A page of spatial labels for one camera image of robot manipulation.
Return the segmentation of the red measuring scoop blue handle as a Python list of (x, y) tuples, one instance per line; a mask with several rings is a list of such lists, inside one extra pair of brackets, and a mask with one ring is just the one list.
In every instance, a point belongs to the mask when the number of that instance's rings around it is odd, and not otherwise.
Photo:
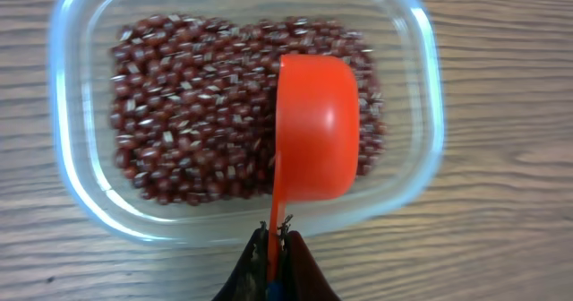
[(278, 225), (289, 202), (336, 199), (354, 182), (360, 114), (356, 79), (334, 56), (280, 57), (267, 281), (278, 275)]

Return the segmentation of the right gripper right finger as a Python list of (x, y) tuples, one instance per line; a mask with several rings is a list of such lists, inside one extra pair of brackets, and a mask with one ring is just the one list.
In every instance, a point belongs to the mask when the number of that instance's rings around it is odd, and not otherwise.
[(340, 301), (321, 268), (304, 242), (302, 235), (290, 229), (293, 215), (287, 215), (279, 229), (282, 251), (279, 258), (278, 281), (282, 300)]

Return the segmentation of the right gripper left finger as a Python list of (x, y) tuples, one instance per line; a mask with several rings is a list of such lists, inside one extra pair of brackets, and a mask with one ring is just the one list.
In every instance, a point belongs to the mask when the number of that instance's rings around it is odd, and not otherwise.
[(265, 221), (252, 232), (234, 269), (212, 301), (265, 301), (268, 230)]

